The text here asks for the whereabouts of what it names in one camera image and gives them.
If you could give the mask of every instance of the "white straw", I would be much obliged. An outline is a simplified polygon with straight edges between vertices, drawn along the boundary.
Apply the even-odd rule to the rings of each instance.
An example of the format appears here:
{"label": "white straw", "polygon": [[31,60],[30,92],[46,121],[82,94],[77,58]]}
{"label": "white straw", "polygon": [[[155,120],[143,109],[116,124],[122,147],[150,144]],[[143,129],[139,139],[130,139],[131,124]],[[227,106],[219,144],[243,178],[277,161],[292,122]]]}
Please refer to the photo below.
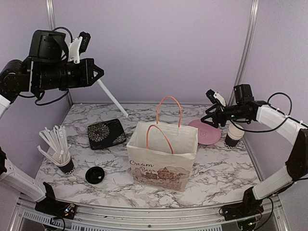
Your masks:
{"label": "white straw", "polygon": [[40,146],[38,150],[47,158],[49,158],[54,164],[60,165],[69,160],[70,154],[68,151],[67,136],[64,126],[54,126],[52,130],[45,130],[38,133],[40,137],[54,150],[54,155],[51,156],[47,152],[43,151]]}
{"label": "white straw", "polygon": [[49,160],[51,160],[55,165],[60,165],[60,163],[57,160],[55,160],[47,152],[43,151],[40,146],[38,146],[38,150],[39,150],[40,153],[42,153],[44,156],[46,156]]}

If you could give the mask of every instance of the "black lid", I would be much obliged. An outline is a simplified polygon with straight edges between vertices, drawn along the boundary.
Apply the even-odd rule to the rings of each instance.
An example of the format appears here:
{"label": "black lid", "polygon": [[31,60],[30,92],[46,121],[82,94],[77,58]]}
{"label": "black lid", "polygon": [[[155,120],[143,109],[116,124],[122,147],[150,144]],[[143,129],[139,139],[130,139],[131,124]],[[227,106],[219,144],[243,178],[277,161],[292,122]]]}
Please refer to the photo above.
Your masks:
{"label": "black lid", "polygon": [[98,184],[100,183],[105,177],[105,172],[101,167],[95,166],[89,168],[86,173],[86,180],[90,184]]}

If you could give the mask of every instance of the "pink plate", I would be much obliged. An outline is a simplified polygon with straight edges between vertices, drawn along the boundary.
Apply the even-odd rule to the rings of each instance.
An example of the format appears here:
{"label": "pink plate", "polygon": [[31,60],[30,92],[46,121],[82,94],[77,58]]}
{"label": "pink plate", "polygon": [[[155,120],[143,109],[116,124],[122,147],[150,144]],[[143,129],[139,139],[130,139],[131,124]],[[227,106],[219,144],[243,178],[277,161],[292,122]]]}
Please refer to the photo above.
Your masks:
{"label": "pink plate", "polygon": [[189,123],[189,126],[198,128],[198,143],[203,145],[214,144],[219,141],[221,131],[208,124],[202,123],[200,119]]}

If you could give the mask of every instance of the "black floral tray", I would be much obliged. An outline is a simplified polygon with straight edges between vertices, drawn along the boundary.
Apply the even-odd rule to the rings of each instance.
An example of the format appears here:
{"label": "black floral tray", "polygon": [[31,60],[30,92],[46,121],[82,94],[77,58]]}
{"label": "black floral tray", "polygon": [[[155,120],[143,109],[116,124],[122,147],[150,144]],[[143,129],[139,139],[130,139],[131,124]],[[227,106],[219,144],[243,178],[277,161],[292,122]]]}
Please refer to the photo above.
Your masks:
{"label": "black floral tray", "polygon": [[88,137],[93,150],[108,148],[126,141],[126,135],[118,119],[89,125]]}

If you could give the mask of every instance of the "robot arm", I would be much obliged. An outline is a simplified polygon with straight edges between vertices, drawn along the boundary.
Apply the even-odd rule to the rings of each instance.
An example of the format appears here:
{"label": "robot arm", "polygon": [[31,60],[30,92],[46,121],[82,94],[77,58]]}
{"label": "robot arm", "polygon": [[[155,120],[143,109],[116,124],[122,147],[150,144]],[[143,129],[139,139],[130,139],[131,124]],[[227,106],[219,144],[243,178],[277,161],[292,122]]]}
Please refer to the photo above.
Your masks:
{"label": "robot arm", "polygon": [[13,103],[21,92],[30,91],[40,99],[45,90],[89,87],[104,75],[93,58],[79,58],[88,46],[90,34],[81,32],[69,47],[64,40],[64,33],[37,30],[29,56],[23,62],[9,61],[0,73],[1,96]]}
{"label": "robot arm", "polygon": [[237,119],[245,119],[247,124],[252,120],[258,121],[271,129],[278,127],[275,131],[288,140],[293,149],[285,166],[244,192],[243,202],[222,207],[226,220],[251,216],[257,214],[257,210],[263,211],[261,203],[264,198],[284,191],[308,174],[308,126],[271,107],[265,101],[255,101],[249,85],[235,86],[234,92],[236,105],[225,107],[218,102],[215,111],[207,110],[207,115],[201,121],[216,128],[219,124],[225,126],[227,120]]}
{"label": "robot arm", "polygon": [[[0,73],[0,119],[21,92],[30,91],[40,100],[45,90],[67,91],[88,87],[104,75],[104,71],[94,64],[94,59],[79,57],[87,49],[90,34],[81,32],[69,47],[64,39],[64,33],[37,30],[32,38],[29,56],[23,62],[12,60],[7,63]],[[31,197],[37,202],[37,211],[74,217],[74,210],[68,214],[63,209],[70,204],[57,201],[49,184],[41,183],[19,170],[1,148],[0,181]]]}

